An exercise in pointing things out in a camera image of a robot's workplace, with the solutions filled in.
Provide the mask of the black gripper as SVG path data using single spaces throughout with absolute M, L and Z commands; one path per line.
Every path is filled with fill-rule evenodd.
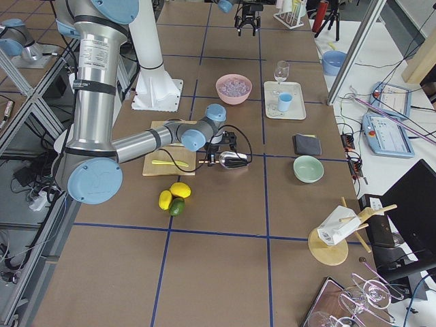
M 236 150 L 236 134 L 234 132 L 223 131 L 205 144 L 208 167 L 212 167 L 216 164 L 215 154 L 218 153 L 223 146 L 228 146 L 231 151 Z
M 238 32 L 238 36 L 242 35 L 243 25 L 251 25 L 252 26 L 252 36 L 256 36 L 256 33 L 260 29 L 261 18 L 258 16 L 258 12 L 262 11 L 261 3 L 242 3 L 242 5 L 238 6 L 235 14 L 235 24 L 238 25 L 236 30 Z

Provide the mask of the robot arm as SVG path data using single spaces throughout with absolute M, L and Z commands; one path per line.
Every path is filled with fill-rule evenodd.
M 57 26 L 80 41 L 72 132 L 54 168 L 59 186 L 73 199 L 100 204 L 119 190 L 121 163 L 179 142 L 196 151 L 211 142 L 225 123 L 226 111 L 211 104 L 198 122 L 164 123 L 157 129 L 112 139 L 117 67 L 121 45 L 132 40 L 140 64 L 134 108 L 175 111 L 180 80 L 164 68 L 150 1 L 58 1 Z
M 261 17 L 258 13 L 264 9 L 264 4 L 261 1 L 218 0 L 213 1 L 213 3 L 216 3 L 223 13 L 230 13 L 236 5 L 234 28 L 237 30 L 238 36 L 242 35 L 243 27 L 248 25 L 252 28 L 252 36 L 256 36 L 261 27 Z

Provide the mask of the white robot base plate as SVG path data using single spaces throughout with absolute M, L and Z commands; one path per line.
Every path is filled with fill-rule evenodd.
M 178 110 L 183 80 L 171 79 L 163 86 L 156 86 L 152 78 L 148 82 L 139 77 L 135 96 L 132 102 L 133 110 L 150 110 L 160 112 L 176 112 Z

